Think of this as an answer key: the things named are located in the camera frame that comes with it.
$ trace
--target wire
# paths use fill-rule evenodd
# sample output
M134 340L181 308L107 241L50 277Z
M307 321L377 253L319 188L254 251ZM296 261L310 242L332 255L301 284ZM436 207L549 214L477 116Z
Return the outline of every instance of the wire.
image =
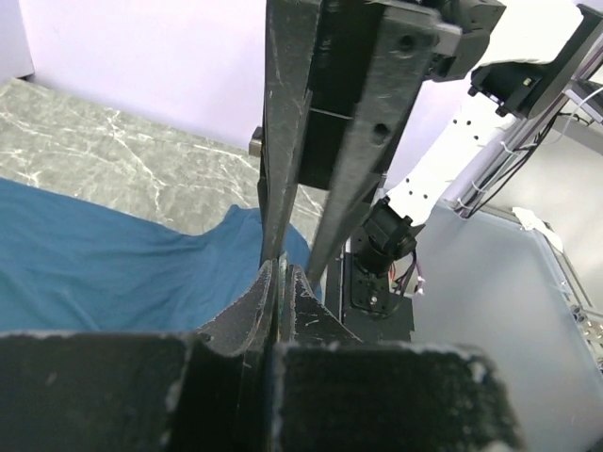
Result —
M555 115L551 121L548 122L548 124L545 126L545 128L536 135L536 139L534 140L534 142L528 146L519 148L514 150L514 153L518 153L518 152L522 152L522 151L528 151L528 153L526 153L523 158L521 160L519 160L517 163L515 163L515 165L511 166L509 169L507 169L500 177L498 177L498 174L500 173L500 171L502 170L502 168L504 167L504 162L501 163L500 165L498 165L498 167L492 171L492 173L490 173L489 176L486 177L486 179L483 181L483 183L481 184L480 189L476 190L476 192L471 196L471 198L465 203L465 204L470 204L472 203L474 200L476 200L480 193L483 192L484 188L495 178L498 177L497 182L502 180L504 177L506 176L510 176L506 181L504 181L502 183L502 185L497 189L497 191L495 191L495 193L493 195L491 195L490 197L488 197L488 199L485 202L482 202L481 204L479 204L479 206L475 206L473 209L471 209L471 211L469 212L467 218L471 218L473 217L476 212L478 212L485 204L487 204L489 201L491 201L499 192L500 190L502 190L502 188L507 185L510 181L510 179L515 176L517 174L517 172L528 162L528 160L530 160L530 158L533 156L533 154L536 152L536 149L538 149L540 146L548 146L550 144L555 144L557 143L560 139L562 139L565 134L567 133L567 129L569 128L569 124L572 122L573 119L576 119L576 121L584 121L586 123L587 126L590 126L593 124L593 122L595 122L595 120L592 120L590 122L586 121L585 119L583 119L580 115L578 115L578 111L591 99L593 99L597 94L599 94L600 92L603 91L603 87L595 90L594 92L592 92L591 94L589 94L586 98L584 98L579 104L578 106L574 109L574 111L572 113L557 113L557 115ZM560 117L560 116L567 116L567 122L565 123L565 126L562 129L562 132L560 133L560 135L555 138L553 141L550 141L549 143L544 143L544 139L546 138L546 136L548 135L548 133L551 131L551 129L553 128L553 125L555 124L555 120Z
M416 250L413 250L413 262L411 262L411 264L408 266L408 268L406 268L406 271L404 272L404 274L402 276L400 276L399 278L396 279L396 290L394 290L395 294L399 294L400 291L402 290L402 287L406 287L408 285L408 282L411 279L411 276L413 276L413 270L416 267Z
M416 257L416 289L415 293L419 295L425 295L425 278L423 277L423 269L421 264L418 262L418 257Z
M484 205L486 205L498 193L500 193L500 191L505 187L505 185L507 185L509 183L509 181L511 181L511 179L513 179L513 177L519 172L519 170L521 170L524 167L524 165L526 165L526 163L528 163L528 161L531 159L531 157L536 153L536 150L540 146L543 145L546 137L552 130L556 119L557 119L557 115L553 116L550 119L550 121L546 124L546 126L543 128L543 130L536 135L536 139L534 140L533 144L527 146L526 148L519 148L520 150L525 150L527 152L519 159L519 161L515 162L509 169L507 169L500 176L500 178L497 180L497 182L501 181L505 177L506 177L506 179L502 182L502 184L500 184L500 186L494 191L494 193L492 193L492 195L490 195L485 201L482 201L481 203L479 203L478 205L473 207L473 209L471 209L471 211L467 215L467 219L472 218L476 213L478 213L483 208Z
M572 114L571 113L560 113L559 116L572 116ZM595 120L586 121L580 115L573 115L573 118L577 122L584 122L584 125L586 125L586 127L590 127L591 125L593 125L595 123Z
M550 143L545 143L544 146L548 146L551 144L555 144L557 143L560 139L562 139L563 137L565 137L565 134L567 133L567 129L569 129L569 124L572 123L572 118L574 118L574 115L577 115L577 113L580 111L580 109L591 99L593 99L597 94L599 94L600 92L603 92L603 87L596 89L594 92L591 92L588 96L586 96L584 99L582 99L582 102L580 102L578 104L578 106L574 109L574 111L572 111L572 114L569 118L567 118L567 122L565 123L565 126L563 127L562 132L560 133L560 135L555 138L553 141L551 141Z

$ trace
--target blue towel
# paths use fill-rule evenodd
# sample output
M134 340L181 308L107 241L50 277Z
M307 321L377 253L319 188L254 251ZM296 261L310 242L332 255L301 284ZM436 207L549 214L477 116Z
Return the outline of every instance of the blue towel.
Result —
M257 209L203 235L0 179L0 331L190 331L257 273ZM285 250L309 250L289 227Z

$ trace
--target zip tie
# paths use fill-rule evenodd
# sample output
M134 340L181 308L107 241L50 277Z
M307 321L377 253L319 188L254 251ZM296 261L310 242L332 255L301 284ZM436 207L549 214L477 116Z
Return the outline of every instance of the zip tie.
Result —
M508 147L507 144L504 141L500 141L500 144L502 144L502 149L504 149L505 153L509 153L511 155L516 155L515 151L511 151Z
M480 193L487 193L487 192L488 192L488 190L484 190L484 189L481 189L481 188L479 188L478 186L476 186L476 185L475 185L475 181L471 181L471 186L473 186L473 188L474 188L476 191L479 191Z
M459 203L459 205L461 205L461 207L463 207L463 209L472 209L472 207L469 207L468 205L464 205L463 202L461 201L461 198L457 198L456 202Z

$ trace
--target white panel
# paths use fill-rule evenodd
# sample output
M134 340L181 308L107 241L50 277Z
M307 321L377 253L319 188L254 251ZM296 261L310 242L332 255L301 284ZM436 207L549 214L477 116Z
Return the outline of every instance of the white panel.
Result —
M423 84L387 173L386 189L404 180L444 132L469 86L468 77L456 82Z
M465 96L444 133L423 155L416 167L387 193L390 207L413 225L425 223L448 186L487 145L502 137L515 121L501 118L496 105L485 96Z
M19 0L0 1L0 84L34 72Z
M22 0L49 88L240 147L261 122L264 0Z
M569 0L501 0L507 9L478 66L500 61L548 63L572 37L582 14Z

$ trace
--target gray marble table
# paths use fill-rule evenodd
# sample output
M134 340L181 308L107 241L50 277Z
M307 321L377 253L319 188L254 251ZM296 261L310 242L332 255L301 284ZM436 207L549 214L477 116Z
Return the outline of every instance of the gray marble table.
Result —
M244 151L12 80L0 87L0 177L202 234L232 204L256 207ZM310 242L324 194L301 187L291 222Z

